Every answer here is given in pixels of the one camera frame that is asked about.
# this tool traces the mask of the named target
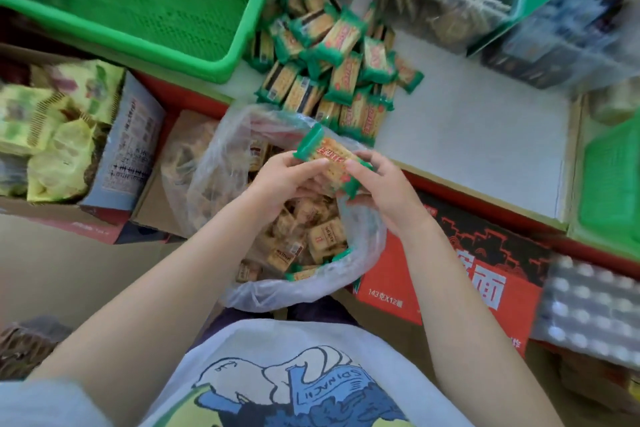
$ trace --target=person's left hand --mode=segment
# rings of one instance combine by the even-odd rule
[[[256,199],[265,223],[270,223],[285,201],[316,196],[312,180],[328,166],[325,158],[301,163],[293,157],[293,151],[276,154],[262,166],[246,193]]]

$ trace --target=white t-shirt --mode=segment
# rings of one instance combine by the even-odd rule
[[[62,382],[4,383],[0,425],[108,426]],[[142,427],[472,427],[380,338],[343,324],[248,319],[189,351]]]

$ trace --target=floor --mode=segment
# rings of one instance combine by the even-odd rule
[[[0,215],[1,323],[41,314],[77,327],[113,296],[171,253],[176,245],[103,245],[92,239]],[[409,358],[435,382],[421,326],[357,302],[346,291],[335,296],[373,334]],[[613,415],[565,390],[553,356],[532,344],[527,363],[547,391],[566,427],[631,427],[637,418]]]

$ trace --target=pants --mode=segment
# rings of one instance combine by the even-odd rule
[[[227,307],[213,320],[202,336],[190,347],[190,350],[199,346],[212,335],[220,332],[237,321],[243,319],[273,319],[271,312],[245,312],[244,310]],[[332,296],[325,296],[315,302],[303,302],[295,304],[287,309],[288,321],[304,321],[315,323],[336,323],[358,326],[358,322],[349,314],[345,306],[340,304]]]

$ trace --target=person's right hand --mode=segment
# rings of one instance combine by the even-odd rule
[[[347,204],[377,208],[387,228],[400,238],[431,217],[396,164],[372,150],[357,151],[356,155],[373,164],[376,172],[355,160],[347,160],[345,165],[349,174],[371,193],[371,196],[359,194]]]

